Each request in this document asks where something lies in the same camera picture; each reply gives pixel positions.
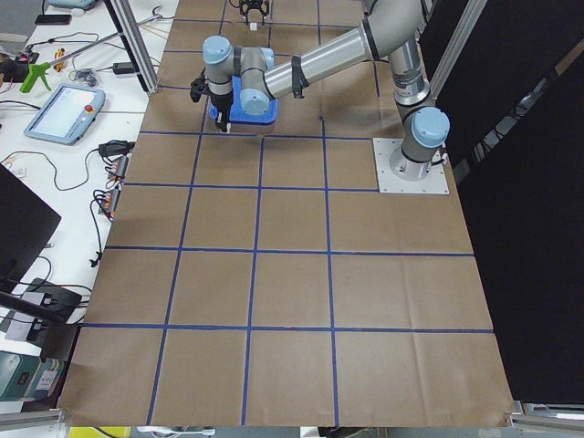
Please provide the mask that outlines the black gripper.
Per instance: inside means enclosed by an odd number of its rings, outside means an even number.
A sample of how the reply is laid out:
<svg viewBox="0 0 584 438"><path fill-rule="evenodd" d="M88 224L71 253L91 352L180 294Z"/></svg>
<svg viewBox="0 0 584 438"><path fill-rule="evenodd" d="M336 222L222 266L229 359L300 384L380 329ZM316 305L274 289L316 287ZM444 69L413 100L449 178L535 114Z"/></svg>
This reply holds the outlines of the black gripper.
<svg viewBox="0 0 584 438"><path fill-rule="evenodd" d="M268 0L237 0L230 1L230 5L245 18L248 18L248 14L252 10L258 11L263 18L270 14L270 2Z"/></svg>
<svg viewBox="0 0 584 438"><path fill-rule="evenodd" d="M205 75L201 75L191 83L190 98L198 103L203 95L209 96L217 109L215 126L220 132L228 132L228 110L234 104L234 91L231 81L226 84L215 84Z"/></svg>

